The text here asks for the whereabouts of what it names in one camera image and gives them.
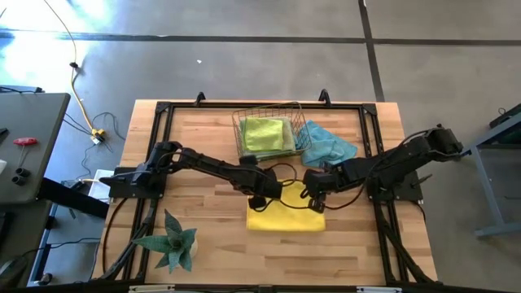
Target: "succulent plant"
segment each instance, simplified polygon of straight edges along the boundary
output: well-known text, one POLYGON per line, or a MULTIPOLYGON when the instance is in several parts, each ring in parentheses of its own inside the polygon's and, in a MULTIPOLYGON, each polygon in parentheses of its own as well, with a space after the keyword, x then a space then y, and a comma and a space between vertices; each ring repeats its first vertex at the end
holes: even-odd
POLYGON ((195 231, 197 229, 184 230, 179 221, 164 210, 164 227, 166 235, 152 235, 135 239, 134 243, 148 250, 164 253, 160 262, 155 266, 156 269, 165 266, 169 267, 172 273, 177 265, 191 272, 192 259, 190 249, 195 241, 195 231))

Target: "concrete floor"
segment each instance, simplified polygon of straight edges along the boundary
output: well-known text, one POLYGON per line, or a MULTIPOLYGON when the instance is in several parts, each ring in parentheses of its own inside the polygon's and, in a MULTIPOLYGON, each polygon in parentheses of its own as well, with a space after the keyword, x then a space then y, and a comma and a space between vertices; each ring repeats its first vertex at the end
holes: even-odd
MULTIPOLYGON (((132 35, 364 37, 357 0, 72 0, 50 1, 73 32, 132 35)), ((519 40, 521 2, 514 0, 366 0, 373 37, 398 39, 519 40)), ((41 1, 9 2, 0 19, 8 29, 63 31, 41 1)), ((336 101, 375 101, 365 44, 256 42, 77 42, 77 91, 91 116, 109 111, 125 133, 136 98, 290 98, 314 100, 322 88, 336 101)), ((375 46, 383 94, 398 102, 406 133, 437 123, 471 142, 497 116, 519 103, 521 46, 375 46)), ((70 92, 70 41, 47 33, 0 39, 0 81, 70 92)), ((82 123, 71 101, 68 113, 82 123)), ((96 126, 109 131, 112 121, 96 126)), ((87 166, 114 168, 123 143, 94 148, 87 166)), ((60 130, 47 176, 73 179, 89 139, 60 130)), ((421 174, 425 210, 439 278, 451 285, 521 291, 520 234, 485 240, 475 229, 492 224, 474 165, 429 164, 421 174)), ((521 210, 509 203, 510 210, 521 210)), ((71 221, 63 212, 62 221, 71 221)), ((103 223, 81 218, 51 232, 53 243, 100 236, 103 223), (76 225, 89 223, 84 234, 76 225)), ((50 256, 48 269, 77 249, 50 256)), ((84 255, 77 258, 78 265, 84 255)), ((88 269, 79 270, 85 274, 88 269)), ((62 274, 62 280, 85 275, 62 274)))

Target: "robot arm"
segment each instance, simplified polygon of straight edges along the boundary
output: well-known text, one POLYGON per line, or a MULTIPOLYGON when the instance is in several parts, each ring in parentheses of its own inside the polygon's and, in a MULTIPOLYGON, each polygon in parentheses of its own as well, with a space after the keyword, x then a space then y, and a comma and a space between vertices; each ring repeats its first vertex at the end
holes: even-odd
POLYGON ((371 198, 377 199, 404 177, 431 161, 457 160, 462 144, 452 130, 439 125, 414 133, 399 146, 370 158, 354 158, 326 166, 324 172, 307 170, 304 184, 311 197, 309 207, 323 212, 326 195, 360 186, 366 182, 371 198))

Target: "wire basket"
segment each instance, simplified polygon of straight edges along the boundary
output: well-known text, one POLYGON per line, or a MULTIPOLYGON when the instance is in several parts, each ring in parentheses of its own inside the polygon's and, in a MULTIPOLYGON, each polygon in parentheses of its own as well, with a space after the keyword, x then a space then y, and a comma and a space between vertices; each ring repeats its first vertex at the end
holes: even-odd
POLYGON ((239 158, 245 155, 254 155, 258 161, 271 160, 275 158, 300 155, 303 151, 311 147, 311 137, 309 136, 306 119, 302 112, 302 106, 297 102, 280 103, 269 106, 253 107, 237 110, 232 113, 234 122, 235 140, 237 142, 237 153, 239 158), (287 118, 291 124, 291 132, 295 140, 296 149, 286 151, 248 151, 244 147, 243 125, 246 124, 248 117, 255 118, 287 118))

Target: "white paper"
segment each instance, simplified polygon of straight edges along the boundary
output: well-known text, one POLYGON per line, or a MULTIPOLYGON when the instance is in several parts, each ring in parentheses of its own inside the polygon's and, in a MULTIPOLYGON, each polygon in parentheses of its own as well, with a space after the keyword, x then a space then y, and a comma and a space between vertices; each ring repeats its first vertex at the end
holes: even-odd
MULTIPOLYGON (((95 180, 99 180, 101 177, 110 177, 114 175, 114 171, 112 170, 96 170, 96 174, 94 175, 95 180)), ((89 196, 95 199, 99 199, 103 202, 108 202, 108 193, 111 191, 111 188, 102 182, 92 182, 92 186, 89 190, 89 196)))

